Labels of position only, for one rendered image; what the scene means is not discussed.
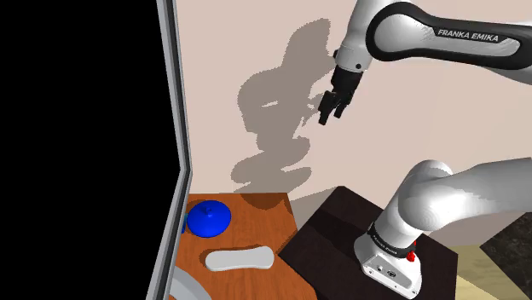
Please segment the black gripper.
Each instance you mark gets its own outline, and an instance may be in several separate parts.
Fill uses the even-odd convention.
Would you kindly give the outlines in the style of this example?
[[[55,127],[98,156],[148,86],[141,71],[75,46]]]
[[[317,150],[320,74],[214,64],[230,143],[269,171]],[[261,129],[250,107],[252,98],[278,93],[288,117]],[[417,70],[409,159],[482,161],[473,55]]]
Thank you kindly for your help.
[[[361,82],[362,72],[351,72],[336,66],[332,75],[332,92],[325,91],[318,106],[319,124],[325,125],[334,111],[335,118],[341,118],[344,109],[349,105]]]

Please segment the brown wooden table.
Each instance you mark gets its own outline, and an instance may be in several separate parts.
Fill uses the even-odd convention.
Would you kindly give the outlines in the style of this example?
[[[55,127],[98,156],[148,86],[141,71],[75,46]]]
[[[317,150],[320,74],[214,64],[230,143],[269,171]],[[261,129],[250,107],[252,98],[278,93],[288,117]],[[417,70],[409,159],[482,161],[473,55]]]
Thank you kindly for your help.
[[[181,234],[176,265],[194,277],[212,300],[317,300],[314,288],[279,257],[269,269],[211,272],[206,256],[216,250],[243,250],[266,245],[279,253],[297,233],[286,193],[216,193],[188,196],[187,211],[214,199],[231,210],[228,228],[214,238]]]

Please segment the dark robot stand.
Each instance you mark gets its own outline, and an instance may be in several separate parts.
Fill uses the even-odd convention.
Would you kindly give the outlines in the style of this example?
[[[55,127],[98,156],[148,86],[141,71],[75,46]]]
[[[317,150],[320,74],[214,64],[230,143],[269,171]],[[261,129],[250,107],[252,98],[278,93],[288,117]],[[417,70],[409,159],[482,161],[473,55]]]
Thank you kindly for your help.
[[[336,187],[280,251],[279,257],[314,289],[318,300],[407,300],[366,276],[354,252],[382,209]],[[458,254],[423,234],[417,238],[422,286],[413,300],[455,300]]]

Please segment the blue dome-shaped lid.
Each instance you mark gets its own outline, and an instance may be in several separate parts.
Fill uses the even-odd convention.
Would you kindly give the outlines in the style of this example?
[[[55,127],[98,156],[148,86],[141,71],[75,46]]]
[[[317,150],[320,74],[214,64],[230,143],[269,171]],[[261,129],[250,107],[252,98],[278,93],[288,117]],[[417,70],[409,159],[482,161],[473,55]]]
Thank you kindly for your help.
[[[201,238],[213,238],[223,233],[231,223],[231,210],[214,199],[199,202],[188,213],[189,231]]]

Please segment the white flat oblong remote control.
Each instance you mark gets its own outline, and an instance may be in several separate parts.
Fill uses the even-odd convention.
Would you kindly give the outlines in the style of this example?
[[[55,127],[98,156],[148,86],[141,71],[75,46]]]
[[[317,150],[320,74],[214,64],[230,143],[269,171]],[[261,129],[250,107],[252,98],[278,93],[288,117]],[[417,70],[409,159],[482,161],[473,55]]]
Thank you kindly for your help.
[[[234,269],[269,269],[273,266],[275,254],[268,246],[244,250],[213,251],[205,257],[205,266],[213,272]]]

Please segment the grey round plate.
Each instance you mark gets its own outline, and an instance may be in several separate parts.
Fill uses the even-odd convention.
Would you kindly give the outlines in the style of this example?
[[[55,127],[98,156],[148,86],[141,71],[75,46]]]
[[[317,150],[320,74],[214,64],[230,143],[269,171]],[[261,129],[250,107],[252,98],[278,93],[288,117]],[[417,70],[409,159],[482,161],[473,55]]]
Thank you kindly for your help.
[[[175,300],[212,300],[204,287],[179,267],[174,268],[169,295]]]

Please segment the grey framed dark window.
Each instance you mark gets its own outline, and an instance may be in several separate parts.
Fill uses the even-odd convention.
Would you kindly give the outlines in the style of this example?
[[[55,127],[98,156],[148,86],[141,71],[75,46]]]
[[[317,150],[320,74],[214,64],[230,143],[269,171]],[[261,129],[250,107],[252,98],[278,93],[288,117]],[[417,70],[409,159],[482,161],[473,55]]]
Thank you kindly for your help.
[[[171,300],[175,0],[0,0],[0,300]]]

